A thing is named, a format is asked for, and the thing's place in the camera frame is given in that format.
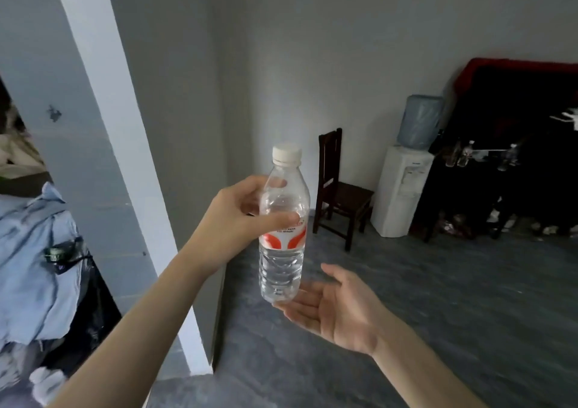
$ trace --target person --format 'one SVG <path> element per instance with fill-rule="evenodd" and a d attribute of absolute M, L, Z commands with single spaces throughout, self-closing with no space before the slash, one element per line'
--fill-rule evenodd
<path fill-rule="evenodd" d="M 252 176 L 215 196 L 190 240 L 51 408 L 141 408 L 203 282 L 258 236 L 299 221 L 295 212 L 258 215 L 265 181 Z M 337 265 L 322 270 L 334 281 L 304 280 L 292 302 L 275 305 L 290 321 L 372 357 L 412 408 L 484 406 L 358 276 Z"/>

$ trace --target tiled floor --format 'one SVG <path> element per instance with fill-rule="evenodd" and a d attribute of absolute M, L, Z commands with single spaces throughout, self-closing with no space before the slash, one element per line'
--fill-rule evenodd
<path fill-rule="evenodd" d="M 354 270 L 491 407 L 570 407 L 578 400 L 578 242 L 505 234 L 430 244 L 368 227 L 351 253 L 320 229 L 321 262 Z M 261 299 L 257 246 L 228 266 L 216 374 L 157 382 L 149 408 L 402 407 L 369 358 L 301 331 Z"/>

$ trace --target red and white label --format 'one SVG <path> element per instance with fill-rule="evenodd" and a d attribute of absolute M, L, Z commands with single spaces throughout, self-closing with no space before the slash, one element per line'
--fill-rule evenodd
<path fill-rule="evenodd" d="M 306 235 L 307 217 L 302 218 L 294 227 L 261 235 L 259 242 L 270 250 L 297 250 L 305 245 Z"/>

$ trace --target bottle cap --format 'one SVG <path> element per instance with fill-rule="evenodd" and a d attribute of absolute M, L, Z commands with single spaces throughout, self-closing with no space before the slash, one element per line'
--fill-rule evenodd
<path fill-rule="evenodd" d="M 299 166 L 301 148 L 295 143 L 280 143 L 273 147 L 273 163 L 278 166 Z"/>

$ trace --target wooden chair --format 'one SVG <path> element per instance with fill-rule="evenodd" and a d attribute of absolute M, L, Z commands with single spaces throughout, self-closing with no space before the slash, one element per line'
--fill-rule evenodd
<path fill-rule="evenodd" d="M 360 220 L 359 231 L 361 233 L 365 231 L 365 223 L 371 216 L 372 207 L 369 204 L 373 192 L 339 181 L 341 137 L 341 128 L 319 136 L 319 185 L 317 187 L 313 233 L 317 233 L 319 227 L 323 227 L 343 237 L 345 239 L 345 251 L 349 251 L 353 240 L 353 230 L 358 219 Z M 323 203 L 328 205 L 325 209 L 323 209 Z M 321 223 L 325 213 L 327 213 L 327 220 L 330 221 L 333 212 L 349 218 L 347 235 Z"/>

